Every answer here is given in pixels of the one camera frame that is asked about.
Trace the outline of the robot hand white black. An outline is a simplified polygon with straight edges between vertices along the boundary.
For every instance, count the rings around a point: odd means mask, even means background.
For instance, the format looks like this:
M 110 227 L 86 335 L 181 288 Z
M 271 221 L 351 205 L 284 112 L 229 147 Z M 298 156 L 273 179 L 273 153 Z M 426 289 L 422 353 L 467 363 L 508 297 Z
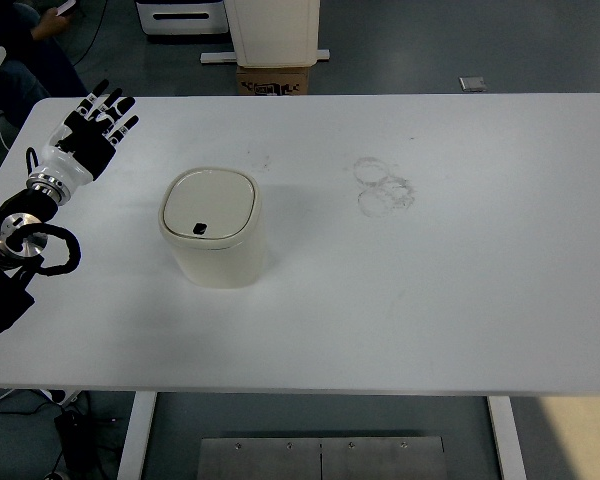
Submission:
M 131 113 L 136 99 L 125 97 L 120 88 L 106 95 L 108 85 L 101 81 L 53 131 L 30 168 L 28 187 L 55 189 L 66 199 L 108 167 L 139 121 Z

